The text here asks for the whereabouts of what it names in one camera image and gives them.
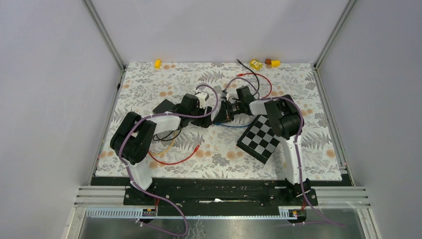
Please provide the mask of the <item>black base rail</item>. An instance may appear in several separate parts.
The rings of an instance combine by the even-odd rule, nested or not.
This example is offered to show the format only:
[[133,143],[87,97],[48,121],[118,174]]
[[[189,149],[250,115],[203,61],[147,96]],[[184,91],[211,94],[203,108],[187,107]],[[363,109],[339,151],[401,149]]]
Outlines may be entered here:
[[78,195],[98,204],[156,207],[159,216],[178,216],[181,210],[186,217],[271,217],[279,216],[280,207],[317,206],[318,189],[350,185],[344,180],[292,185],[287,180],[154,178],[141,192],[128,178],[99,177]]

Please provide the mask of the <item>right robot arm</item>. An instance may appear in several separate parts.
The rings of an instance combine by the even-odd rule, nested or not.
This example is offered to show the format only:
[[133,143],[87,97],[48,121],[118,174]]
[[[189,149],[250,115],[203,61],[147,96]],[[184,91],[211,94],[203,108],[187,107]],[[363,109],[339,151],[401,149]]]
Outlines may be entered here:
[[303,181],[300,141],[304,119],[299,107],[290,95],[257,99],[247,86],[236,92],[237,99],[231,101],[226,90],[222,91],[220,109],[213,123],[231,122],[240,114],[254,116],[237,146],[262,163],[281,146],[288,181],[285,197],[288,203],[298,205],[310,190]]

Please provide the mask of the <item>checkered chess board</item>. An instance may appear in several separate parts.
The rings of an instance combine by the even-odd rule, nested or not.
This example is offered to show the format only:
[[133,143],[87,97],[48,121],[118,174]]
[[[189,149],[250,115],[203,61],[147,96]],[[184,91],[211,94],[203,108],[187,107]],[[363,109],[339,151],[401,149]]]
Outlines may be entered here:
[[265,164],[280,141],[281,137],[273,133],[268,118],[258,115],[239,138],[236,146]]

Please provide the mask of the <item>yellow block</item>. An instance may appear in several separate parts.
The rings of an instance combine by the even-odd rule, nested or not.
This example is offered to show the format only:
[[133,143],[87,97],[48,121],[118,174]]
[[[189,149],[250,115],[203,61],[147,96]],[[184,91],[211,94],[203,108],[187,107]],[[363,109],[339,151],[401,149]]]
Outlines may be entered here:
[[161,68],[161,65],[162,65],[162,61],[161,61],[161,59],[157,59],[157,60],[155,61],[155,63],[154,63],[154,68],[155,68],[155,69],[160,69],[160,68]]
[[272,68],[279,67],[281,65],[280,60],[271,60],[270,65]]

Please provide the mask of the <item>yellow block left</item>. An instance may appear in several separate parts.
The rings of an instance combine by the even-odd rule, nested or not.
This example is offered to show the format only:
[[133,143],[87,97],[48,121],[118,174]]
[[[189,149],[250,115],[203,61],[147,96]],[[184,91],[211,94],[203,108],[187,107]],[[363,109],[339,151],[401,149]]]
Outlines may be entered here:
[[162,65],[162,61],[161,61],[161,59],[157,59],[157,60],[155,61],[155,63],[154,63],[154,68],[155,68],[155,69],[160,69],[160,68],[161,68],[161,65]]

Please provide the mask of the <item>yellow block right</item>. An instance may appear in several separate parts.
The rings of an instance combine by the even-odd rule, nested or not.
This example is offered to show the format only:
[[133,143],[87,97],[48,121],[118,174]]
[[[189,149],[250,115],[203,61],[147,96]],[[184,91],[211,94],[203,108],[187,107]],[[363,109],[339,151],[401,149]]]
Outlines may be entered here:
[[270,65],[272,68],[279,67],[281,65],[280,60],[271,60]]

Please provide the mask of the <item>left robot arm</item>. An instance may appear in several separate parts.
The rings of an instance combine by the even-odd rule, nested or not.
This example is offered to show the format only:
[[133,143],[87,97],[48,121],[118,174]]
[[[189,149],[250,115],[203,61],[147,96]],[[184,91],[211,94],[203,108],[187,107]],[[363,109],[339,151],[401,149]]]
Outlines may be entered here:
[[182,101],[174,104],[163,100],[153,114],[143,118],[136,112],[129,112],[110,140],[110,148],[123,160],[129,171],[131,184],[138,189],[135,198],[144,205],[154,200],[151,171],[145,157],[153,136],[167,131],[177,131],[188,124],[207,128],[211,125],[212,107],[206,106],[209,95],[206,92],[185,94]]

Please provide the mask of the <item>black router box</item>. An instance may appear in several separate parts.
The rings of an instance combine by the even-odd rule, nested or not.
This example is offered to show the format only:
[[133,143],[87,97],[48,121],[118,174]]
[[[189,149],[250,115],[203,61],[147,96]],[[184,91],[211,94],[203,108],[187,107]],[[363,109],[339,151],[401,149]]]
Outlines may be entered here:
[[154,114],[162,114],[162,113],[173,113],[177,110],[179,104],[175,104],[167,99],[164,99],[158,106],[156,106],[152,112]]

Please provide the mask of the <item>yellow patterned cube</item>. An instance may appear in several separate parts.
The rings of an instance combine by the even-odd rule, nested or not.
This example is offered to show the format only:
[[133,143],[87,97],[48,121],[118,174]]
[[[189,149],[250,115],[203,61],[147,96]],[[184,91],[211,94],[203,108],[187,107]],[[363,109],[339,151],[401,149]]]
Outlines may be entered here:
[[249,65],[250,65],[251,68],[253,68],[255,70],[260,70],[263,67],[263,63],[259,62],[258,60],[255,60],[255,59],[251,60],[249,62]]

